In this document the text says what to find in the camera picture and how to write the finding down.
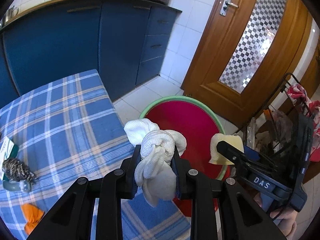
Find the person's right hand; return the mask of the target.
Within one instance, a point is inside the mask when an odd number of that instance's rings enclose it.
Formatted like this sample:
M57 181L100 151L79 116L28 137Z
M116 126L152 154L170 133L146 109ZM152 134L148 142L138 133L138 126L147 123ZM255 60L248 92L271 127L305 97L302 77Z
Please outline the person's right hand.
M278 228L286 239L293 239L297 228L296 218L298 212L291 207L287 207L283 212L281 212L281 209L277 209L270 213L271 218L274 218L277 215L279 215L277 219L280 220Z

